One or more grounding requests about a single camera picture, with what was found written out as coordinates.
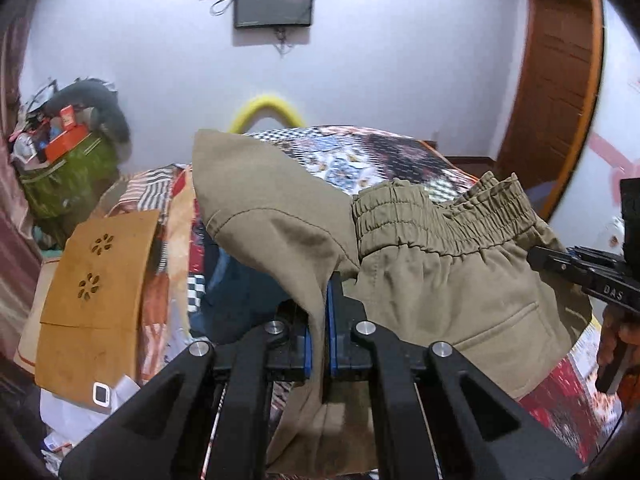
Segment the person's right hand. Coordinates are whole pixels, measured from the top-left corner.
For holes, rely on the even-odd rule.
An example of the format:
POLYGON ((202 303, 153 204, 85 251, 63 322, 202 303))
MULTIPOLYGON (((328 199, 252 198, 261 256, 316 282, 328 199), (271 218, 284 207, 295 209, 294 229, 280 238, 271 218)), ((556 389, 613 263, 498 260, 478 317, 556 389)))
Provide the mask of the person's right hand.
POLYGON ((614 304, 604 309, 597 361, 596 388, 610 396, 616 393, 623 378, 639 366, 637 313, 614 304))

